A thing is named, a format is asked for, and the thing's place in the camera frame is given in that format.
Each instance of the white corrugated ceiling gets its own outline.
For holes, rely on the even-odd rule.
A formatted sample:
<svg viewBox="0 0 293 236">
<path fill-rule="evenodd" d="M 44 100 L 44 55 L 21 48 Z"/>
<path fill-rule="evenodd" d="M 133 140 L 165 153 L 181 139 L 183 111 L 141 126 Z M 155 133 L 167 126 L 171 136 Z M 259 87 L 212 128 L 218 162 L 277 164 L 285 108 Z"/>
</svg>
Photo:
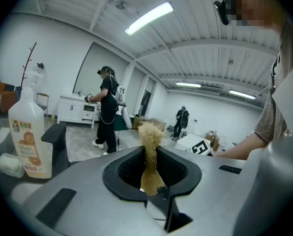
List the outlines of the white corrugated ceiling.
<svg viewBox="0 0 293 236">
<path fill-rule="evenodd" d="M 131 36 L 124 32 L 141 15 L 166 1 L 172 3 L 173 13 Z M 252 103 L 261 107 L 279 37 L 270 30 L 222 25 L 214 1 L 20 0 L 13 12 L 54 18 L 87 29 L 136 57 L 170 89 L 184 89 L 176 82 L 196 82 L 208 90 L 218 88 L 215 94 L 224 98 L 235 89 L 257 95 Z"/>
</svg>

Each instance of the orange sofa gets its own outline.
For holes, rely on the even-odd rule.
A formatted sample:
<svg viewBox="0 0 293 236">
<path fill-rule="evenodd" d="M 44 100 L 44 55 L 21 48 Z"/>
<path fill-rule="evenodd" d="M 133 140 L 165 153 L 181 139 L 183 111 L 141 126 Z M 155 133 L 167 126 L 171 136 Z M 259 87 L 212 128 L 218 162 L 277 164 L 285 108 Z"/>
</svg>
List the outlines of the orange sofa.
<svg viewBox="0 0 293 236">
<path fill-rule="evenodd" d="M 1 113 L 8 113 L 9 109 L 19 100 L 19 97 L 15 91 L 5 91 L 6 85 L 6 83 L 0 82 Z"/>
</svg>

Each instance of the red branch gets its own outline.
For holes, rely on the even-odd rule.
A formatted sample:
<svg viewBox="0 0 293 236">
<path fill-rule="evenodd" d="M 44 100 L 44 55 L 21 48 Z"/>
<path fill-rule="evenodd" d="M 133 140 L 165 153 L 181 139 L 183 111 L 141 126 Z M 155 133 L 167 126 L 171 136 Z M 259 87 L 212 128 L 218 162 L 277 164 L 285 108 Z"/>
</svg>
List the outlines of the red branch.
<svg viewBox="0 0 293 236">
<path fill-rule="evenodd" d="M 30 56 L 32 55 L 32 52 L 33 52 L 33 50 L 35 48 L 35 45 L 36 45 L 36 42 L 35 42 L 33 48 L 31 48 L 31 47 L 29 48 L 30 49 L 30 54 L 29 54 L 29 57 L 28 57 L 28 61 L 27 61 L 26 65 L 23 66 L 24 67 L 24 72 L 23 72 L 22 81 L 21 81 L 21 88 L 22 88 L 22 85 L 23 85 L 23 80 L 26 78 L 26 77 L 24 78 L 24 74 L 25 74 L 25 71 L 27 69 L 29 61 L 31 61 Z"/>
</svg>

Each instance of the shirt sleeve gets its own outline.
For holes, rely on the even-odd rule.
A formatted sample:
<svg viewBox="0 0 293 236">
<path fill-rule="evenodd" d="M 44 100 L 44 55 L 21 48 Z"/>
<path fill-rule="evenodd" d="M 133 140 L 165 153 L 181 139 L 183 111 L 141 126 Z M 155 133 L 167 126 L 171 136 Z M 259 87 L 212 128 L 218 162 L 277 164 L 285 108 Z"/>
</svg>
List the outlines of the shirt sleeve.
<svg viewBox="0 0 293 236">
<path fill-rule="evenodd" d="M 271 75 L 269 80 L 269 94 L 264 105 L 264 110 L 255 127 L 255 133 L 267 143 L 273 140 L 275 126 L 275 104 L 272 98 L 275 89 L 272 87 L 272 84 L 273 77 Z"/>
<path fill-rule="evenodd" d="M 101 89 L 109 90 L 111 88 L 111 82 L 107 79 L 104 79 L 101 85 Z"/>
</svg>

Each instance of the loofah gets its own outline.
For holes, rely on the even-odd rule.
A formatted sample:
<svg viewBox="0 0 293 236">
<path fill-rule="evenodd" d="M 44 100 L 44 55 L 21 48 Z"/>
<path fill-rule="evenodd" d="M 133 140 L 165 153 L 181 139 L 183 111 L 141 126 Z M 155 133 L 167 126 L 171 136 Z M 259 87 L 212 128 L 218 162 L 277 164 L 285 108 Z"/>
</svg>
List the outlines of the loofah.
<svg viewBox="0 0 293 236">
<path fill-rule="evenodd" d="M 160 145 L 164 133 L 152 123 L 145 122 L 138 127 L 139 137 L 145 147 L 146 169 L 142 174 L 141 188 L 150 196 L 157 194 L 157 189 L 165 186 L 156 170 L 156 148 Z"/>
</svg>

